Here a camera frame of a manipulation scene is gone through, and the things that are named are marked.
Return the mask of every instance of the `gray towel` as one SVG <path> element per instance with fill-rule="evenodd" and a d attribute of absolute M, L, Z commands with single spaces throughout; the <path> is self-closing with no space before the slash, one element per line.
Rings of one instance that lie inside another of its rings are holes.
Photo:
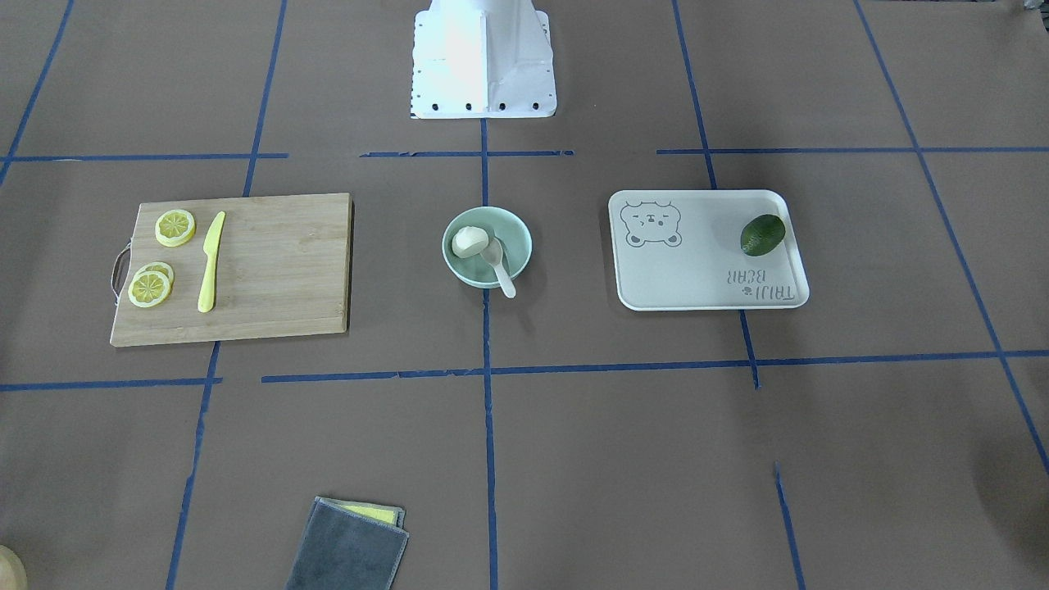
<path fill-rule="evenodd" d="M 407 543 L 403 529 L 317 498 L 284 590 L 389 590 Z"/>

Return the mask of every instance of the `blue tape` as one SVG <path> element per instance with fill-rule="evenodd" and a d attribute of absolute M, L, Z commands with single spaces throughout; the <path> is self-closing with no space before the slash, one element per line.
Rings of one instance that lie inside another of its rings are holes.
<path fill-rule="evenodd" d="M 695 124 L 700 128 L 700 142 L 703 143 L 703 157 L 707 162 L 707 175 L 710 178 L 710 188 L 718 189 L 718 178 L 714 175 L 714 163 L 710 157 L 710 144 L 707 143 L 707 128 L 703 124 L 703 111 L 700 109 L 700 94 L 695 90 L 695 79 L 692 77 L 692 61 L 688 58 L 688 45 L 685 43 L 685 29 L 681 26 L 681 10 L 678 8 L 678 0 L 670 0 L 673 4 L 673 20 L 678 25 L 678 41 L 681 43 L 681 57 L 685 61 L 685 73 L 688 75 L 688 89 L 692 93 L 692 108 L 695 110 Z"/>
<path fill-rule="evenodd" d="M 190 501 L 193 499 L 193 484 L 196 483 L 197 463 L 200 461 L 200 447 L 204 444 L 204 417 L 211 404 L 211 388 L 218 381 L 215 379 L 215 367 L 218 364 L 218 349 L 221 342 L 215 342 L 211 350 L 211 360 L 208 362 L 208 378 L 200 396 L 200 412 L 197 414 L 196 435 L 193 441 L 193 466 L 190 476 L 186 478 L 186 489 L 183 490 L 183 505 L 178 511 L 178 526 L 175 529 L 175 543 L 171 548 L 171 565 L 168 566 L 168 582 L 166 590 L 174 590 L 175 576 L 178 573 L 178 561 L 183 554 L 183 540 L 186 536 L 186 523 L 190 517 Z"/>
<path fill-rule="evenodd" d="M 1049 357 L 1049 351 L 1006 351 L 1003 354 L 1008 358 Z"/>
<path fill-rule="evenodd" d="M 66 24 L 69 23 L 69 15 L 72 13 L 73 0 L 68 0 L 66 2 L 66 9 L 62 14 L 62 21 L 59 23 L 59 29 L 55 34 L 55 41 L 51 42 L 51 48 L 47 51 L 47 59 L 44 60 L 44 67 L 40 70 L 40 76 L 37 78 L 37 84 L 33 87 L 33 93 L 29 94 L 29 101 L 25 104 L 25 110 L 22 111 L 22 120 L 18 123 L 18 130 L 15 131 L 15 139 L 10 142 L 10 148 L 7 149 L 7 159 L 4 161 L 3 165 L 0 166 L 0 185 L 3 184 L 4 178 L 7 177 L 7 170 L 10 169 L 12 159 L 18 153 L 18 145 L 22 143 L 22 135 L 25 134 L 25 127 L 29 124 L 29 117 L 33 114 L 33 109 L 37 106 L 37 99 L 40 97 L 40 90 L 44 87 L 44 80 L 47 79 L 47 72 L 51 69 L 51 62 L 55 61 L 55 55 L 59 51 L 59 44 L 62 43 L 62 37 L 65 36 Z"/>
<path fill-rule="evenodd" d="M 549 156 L 562 156 L 562 155 L 575 155 L 576 152 L 571 149 L 560 150 L 560 149 L 549 149 L 549 150 L 536 150 L 536 151 L 489 151 L 488 155 L 490 157 L 549 157 Z"/>
<path fill-rule="evenodd" d="M 750 341 L 750 326 L 747 325 L 747 312 L 740 310 L 740 328 L 743 329 L 743 342 L 747 345 L 747 360 L 750 362 L 750 374 L 754 379 L 754 388 L 762 388 L 762 378 L 757 375 L 757 359 L 754 358 L 754 344 Z"/>
<path fill-rule="evenodd" d="M 704 360 L 681 362 L 635 362 L 615 364 L 561 364 L 547 366 L 502 366 L 492 375 L 535 375 L 541 373 L 609 373 L 616 371 L 673 371 L 682 368 L 725 368 L 750 366 L 747 360 Z"/>
<path fill-rule="evenodd" d="M 852 357 L 806 357 L 806 358 L 766 358 L 756 362 L 761 366 L 791 366 L 802 364 L 855 364 L 878 362 L 920 362 L 936 360 L 966 360 L 998 358 L 996 352 L 981 353 L 924 353 L 913 355 L 865 355 Z"/>
<path fill-rule="evenodd" d="M 207 379 L 128 379 L 122 381 L 57 381 L 50 383 L 0 383 L 0 392 L 58 392 L 66 389 L 127 389 L 204 385 Z"/>
<path fill-rule="evenodd" d="M 779 462 L 775 462 L 776 494 L 779 496 L 779 510 L 784 515 L 784 528 L 787 530 L 787 543 L 790 545 L 790 559 L 794 564 L 794 578 L 797 590 L 805 590 L 805 573 L 801 571 L 801 556 L 797 551 L 797 540 L 794 538 L 794 523 L 790 518 L 790 506 L 787 505 L 787 493 L 784 492 L 784 480 L 779 473 Z"/>
<path fill-rule="evenodd" d="M 359 157 L 480 157 L 479 151 L 369 151 Z"/>
<path fill-rule="evenodd" d="M 532 151 L 369 151 L 358 157 L 551 157 L 575 155 L 571 149 L 547 149 Z"/>
<path fill-rule="evenodd" d="M 962 265 L 965 280 L 968 281 L 969 290 L 972 292 L 972 297 L 977 301 L 977 308 L 980 309 L 980 315 L 983 316 L 984 325 L 986 325 L 987 333 L 990 335 L 991 342 L 994 344 L 994 352 L 1002 364 L 1003 371 L 1005 371 L 1006 379 L 1009 381 L 1009 387 L 1012 389 L 1012 395 L 1016 400 L 1016 404 L 1020 406 L 1020 412 L 1024 417 L 1024 422 L 1026 423 L 1027 430 L 1031 436 L 1031 441 L 1034 443 L 1034 447 L 1042 460 L 1042 467 L 1045 469 L 1046 475 L 1049 475 L 1049 455 L 1046 454 L 1045 445 L 1042 443 L 1042 437 L 1039 435 L 1034 421 L 1031 420 L 1030 412 L 1027 409 L 1027 402 L 1024 401 L 1024 396 L 1021 394 L 1020 387 L 1016 385 L 1016 381 L 1013 378 L 1012 368 L 1009 366 L 1009 360 L 1005 352 L 1002 350 L 1002 342 L 999 340 L 998 333 L 994 331 L 994 324 L 990 320 L 990 314 L 987 313 L 987 307 L 984 304 L 983 297 L 980 295 L 980 290 L 977 288 L 976 278 L 972 275 L 972 271 L 969 269 L 968 262 L 965 260 L 965 254 L 962 252 L 962 246 L 958 241 L 958 236 L 955 234 L 955 228 L 950 224 L 950 217 L 947 215 L 947 210 L 943 205 L 943 201 L 940 198 L 940 191 L 936 187 L 936 181 L 933 178 L 933 172 L 929 170 L 928 163 L 925 161 L 925 155 L 922 153 L 921 145 L 918 143 L 918 138 L 911 125 L 911 120 L 907 118 L 906 110 L 903 108 L 903 102 L 900 100 L 900 94 L 896 90 L 896 84 L 893 83 L 893 78 L 890 76 L 889 68 L 885 66 L 885 60 L 881 56 L 881 49 L 878 48 L 878 42 L 874 39 L 874 33 L 871 30 L 871 24 L 866 20 L 863 7 L 860 5 L 859 0 L 853 0 L 853 4 L 856 6 L 856 12 L 859 14 L 860 21 L 863 23 L 863 29 L 866 31 L 866 37 L 871 41 L 871 46 L 874 48 L 874 55 L 878 59 L 878 65 L 881 67 L 881 72 L 885 77 L 889 89 L 893 93 L 893 100 L 896 101 L 896 108 L 900 111 L 900 118 L 903 120 L 903 126 L 906 127 L 907 134 L 911 136 L 911 143 L 914 145 L 915 151 L 918 154 L 918 162 L 921 163 L 922 171 L 925 174 L 925 181 L 928 183 L 928 188 L 933 192 L 933 198 L 936 201 L 936 207 L 940 211 L 940 217 L 943 220 L 944 228 L 947 230 L 947 236 L 950 238 L 950 244 L 955 248 L 955 254 L 958 256 L 958 261 Z"/>
<path fill-rule="evenodd" d="M 498 528 L 495 518 L 495 425 L 492 419 L 492 346 L 491 313 L 489 312 L 488 289 L 481 300 L 485 307 L 484 356 L 485 356 L 485 448 L 488 463 L 488 574 L 490 590 L 499 588 Z"/>
<path fill-rule="evenodd" d="M 259 153 L 259 160 L 284 160 L 286 152 Z M 251 160 L 250 153 L 131 153 L 131 154 L 89 154 L 89 155 L 19 155 L 12 162 L 154 162 L 176 160 Z"/>
<path fill-rule="evenodd" d="M 312 375 L 267 375 L 263 383 L 301 383 L 305 381 L 370 381 L 377 379 L 422 379 L 426 377 L 470 377 L 481 375 L 481 368 L 446 368 L 430 371 L 380 371 L 369 373 L 318 373 Z"/>
<path fill-rule="evenodd" d="M 711 149 L 658 149 L 658 155 L 757 154 L 757 153 L 913 153 L 914 148 L 711 148 Z"/>
<path fill-rule="evenodd" d="M 928 153 L 1042 153 L 1049 152 L 1049 146 L 1002 146 L 1002 147 L 922 147 Z"/>
<path fill-rule="evenodd" d="M 244 176 L 244 193 L 252 192 L 252 182 L 255 180 L 255 163 L 258 161 L 259 144 L 262 143 L 262 125 L 265 123 L 265 109 L 270 104 L 270 88 L 273 86 L 273 72 L 277 69 L 277 54 L 280 52 L 280 37 L 284 30 L 284 14 L 287 12 L 287 0 L 280 1 L 280 15 L 277 17 L 277 30 L 273 36 L 273 49 L 270 51 L 270 68 L 265 73 L 265 85 L 262 87 L 262 101 L 259 103 L 259 118 L 255 124 L 255 140 L 252 142 L 252 153 L 248 160 L 248 174 Z"/>
<path fill-rule="evenodd" d="M 488 120 L 480 120 L 480 205 L 488 207 Z"/>
<path fill-rule="evenodd" d="M 1049 350 L 1008 351 L 1004 356 L 1010 358 L 1049 357 Z M 932 362 L 943 360 L 994 359 L 1000 355 L 993 351 L 973 353 L 919 353 L 909 355 L 860 355 L 840 357 L 802 357 L 802 358 L 765 358 L 753 359 L 757 366 L 795 366 L 822 364 L 858 364 L 858 363 L 893 363 L 893 362 Z M 548 373 L 611 373 L 619 371 L 680 371 L 694 368 L 732 368 L 752 366 L 751 359 L 680 361 L 680 362 L 635 362 L 609 364 L 562 364 L 534 366 L 502 366 L 491 367 L 492 375 L 538 375 Z M 373 373 L 321 373 L 307 375 L 269 375 L 261 378 L 263 383 L 288 383 L 309 381 L 358 381 L 373 379 L 421 379 L 430 377 L 476 377 L 484 375 L 485 368 L 445 368 L 427 371 L 387 371 Z M 26 385 L 0 385 L 3 387 L 25 387 Z"/>

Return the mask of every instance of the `green fruit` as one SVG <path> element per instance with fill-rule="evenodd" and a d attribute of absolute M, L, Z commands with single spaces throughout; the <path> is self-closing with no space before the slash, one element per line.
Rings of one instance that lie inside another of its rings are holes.
<path fill-rule="evenodd" d="M 784 220 L 775 215 L 755 217 L 740 234 L 740 248 L 748 256 L 763 256 L 772 252 L 787 235 Z"/>

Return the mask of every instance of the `bowl rim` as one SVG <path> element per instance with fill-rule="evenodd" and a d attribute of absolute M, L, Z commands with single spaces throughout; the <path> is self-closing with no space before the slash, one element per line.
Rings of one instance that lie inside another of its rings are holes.
<path fill-rule="evenodd" d="M 448 226 L 445 227 L 445 231 L 441 240 L 441 254 L 442 257 L 444 257 L 445 259 L 445 265 L 448 267 L 448 270 L 452 271 L 452 274 L 454 274 L 456 278 L 469 285 L 470 287 L 475 287 L 477 289 L 494 289 L 499 286 L 499 281 L 493 280 L 491 282 L 485 282 L 479 280 L 473 280 L 469 277 L 463 276 L 463 274 L 461 274 L 457 270 L 455 270 L 454 267 L 452 267 L 451 260 L 449 259 L 449 256 L 452 254 L 450 254 L 451 247 L 448 246 L 448 240 L 451 238 L 450 234 L 452 226 L 454 226 L 456 222 L 458 222 L 461 218 L 463 218 L 469 213 L 473 213 L 475 211 L 486 211 L 486 210 L 500 211 L 509 215 L 510 218 L 513 219 L 513 223 L 517 224 L 518 226 L 520 226 L 521 229 L 524 230 L 524 236 L 528 238 L 528 254 L 524 256 L 524 262 L 521 264 L 521 268 L 518 269 L 517 272 L 512 273 L 510 275 L 510 278 L 517 278 L 517 276 L 521 274 L 524 268 L 528 267 L 528 264 L 532 261 L 532 251 L 533 251 L 532 230 L 529 229 L 528 224 L 526 224 L 523 219 L 521 219 L 513 211 L 510 211 L 509 209 L 504 209 L 501 207 L 495 207 L 492 205 L 481 205 L 479 207 L 471 207 L 470 209 L 467 209 L 466 211 L 463 211 L 457 215 L 455 215 L 452 218 L 452 220 L 448 223 Z"/>

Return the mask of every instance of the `bear face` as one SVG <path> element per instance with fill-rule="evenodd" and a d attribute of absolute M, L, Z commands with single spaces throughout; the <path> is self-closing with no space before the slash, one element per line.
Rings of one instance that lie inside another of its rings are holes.
<path fill-rule="evenodd" d="M 662 241 L 671 248 L 681 245 L 681 234 L 678 233 L 681 211 L 673 205 L 627 204 L 620 210 L 619 218 L 626 224 L 626 243 L 635 248 L 650 241 Z"/>

